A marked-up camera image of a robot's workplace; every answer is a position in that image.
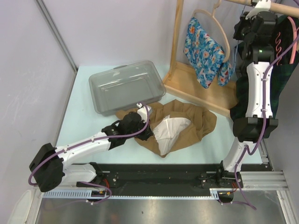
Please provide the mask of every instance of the light blue table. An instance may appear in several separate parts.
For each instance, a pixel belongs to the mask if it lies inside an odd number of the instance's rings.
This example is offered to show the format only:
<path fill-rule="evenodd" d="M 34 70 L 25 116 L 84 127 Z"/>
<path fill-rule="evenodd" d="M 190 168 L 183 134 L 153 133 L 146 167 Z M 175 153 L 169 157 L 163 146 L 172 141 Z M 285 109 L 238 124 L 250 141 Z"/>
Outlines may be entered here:
<path fill-rule="evenodd" d="M 117 120 L 116 116 L 104 117 L 95 112 L 90 93 L 88 78 L 98 72 L 112 69 L 110 67 L 80 66 L 71 98 L 67 106 L 64 121 L 58 137 L 58 146 L 67 145 L 92 136 L 102 128 Z M 161 77 L 164 77 L 169 66 L 157 67 Z M 160 103 L 166 104 L 174 99 L 187 102 L 173 95 L 166 94 Z M 165 158 L 152 153 L 138 145 L 134 139 L 129 139 L 120 147 L 108 152 L 94 154 L 78 160 L 78 163 L 143 163 L 143 164 L 205 164 L 220 163 L 228 154 L 234 141 L 231 119 L 216 114 L 217 124 L 215 130 L 203 140 L 191 147 L 170 153 Z M 244 163 L 261 164 L 259 151 L 253 156 L 247 156 Z"/>

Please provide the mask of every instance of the blue floral cloth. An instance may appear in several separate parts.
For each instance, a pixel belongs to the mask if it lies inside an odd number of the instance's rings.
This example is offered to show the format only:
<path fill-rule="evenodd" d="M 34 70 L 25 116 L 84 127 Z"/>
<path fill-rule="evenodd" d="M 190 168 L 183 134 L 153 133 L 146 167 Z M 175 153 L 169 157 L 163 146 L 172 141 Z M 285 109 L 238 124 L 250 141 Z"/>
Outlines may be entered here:
<path fill-rule="evenodd" d="M 198 81 L 206 89 L 215 76 L 218 85 L 224 86 L 233 74 L 229 61 L 222 63 L 225 58 L 222 46 L 206 33 L 195 17 L 188 26 L 184 53 L 195 69 Z"/>

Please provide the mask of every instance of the brown cloth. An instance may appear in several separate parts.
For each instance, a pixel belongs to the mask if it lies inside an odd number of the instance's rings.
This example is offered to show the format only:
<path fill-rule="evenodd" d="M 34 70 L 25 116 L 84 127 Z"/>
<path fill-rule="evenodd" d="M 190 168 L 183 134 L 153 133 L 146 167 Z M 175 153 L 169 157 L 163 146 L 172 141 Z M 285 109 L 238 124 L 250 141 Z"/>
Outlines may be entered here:
<path fill-rule="evenodd" d="M 201 139 L 211 133 L 216 126 L 216 115 L 208 109 L 194 104 L 184 104 L 175 99 L 165 105 L 152 103 L 149 104 L 149 106 L 152 108 L 152 113 L 149 117 L 151 130 L 154 130 L 168 115 L 170 115 L 170 118 L 187 118 L 191 121 L 191 124 L 179 133 L 179 137 L 170 152 L 177 151 L 201 141 Z M 116 116 L 119 119 L 123 119 L 129 112 L 137 112 L 137 108 L 128 111 L 118 111 Z M 158 142 L 154 136 L 151 136 L 147 141 L 142 141 L 138 138 L 135 138 L 135 140 L 139 145 L 146 147 L 161 157 L 167 155 L 161 155 Z"/>

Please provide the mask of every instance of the white cloth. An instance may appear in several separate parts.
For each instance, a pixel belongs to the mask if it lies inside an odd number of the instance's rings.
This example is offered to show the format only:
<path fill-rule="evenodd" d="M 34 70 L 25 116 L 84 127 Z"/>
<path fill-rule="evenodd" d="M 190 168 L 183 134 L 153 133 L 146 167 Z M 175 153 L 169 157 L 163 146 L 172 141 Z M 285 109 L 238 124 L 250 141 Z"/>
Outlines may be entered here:
<path fill-rule="evenodd" d="M 169 153 L 179 133 L 190 124 L 191 121 L 187 118 L 170 118 L 168 115 L 154 128 L 153 133 L 159 144 L 161 155 Z"/>

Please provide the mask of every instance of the clear plastic bin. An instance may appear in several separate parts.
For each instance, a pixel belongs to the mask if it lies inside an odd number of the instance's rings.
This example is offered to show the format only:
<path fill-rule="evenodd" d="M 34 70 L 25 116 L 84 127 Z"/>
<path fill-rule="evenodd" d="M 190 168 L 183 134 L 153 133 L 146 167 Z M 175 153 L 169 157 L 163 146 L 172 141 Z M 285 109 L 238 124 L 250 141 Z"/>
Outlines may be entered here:
<path fill-rule="evenodd" d="M 159 101 L 166 89 L 153 64 L 144 61 L 123 65 L 89 77 L 94 109 L 105 116 L 116 111 Z"/>

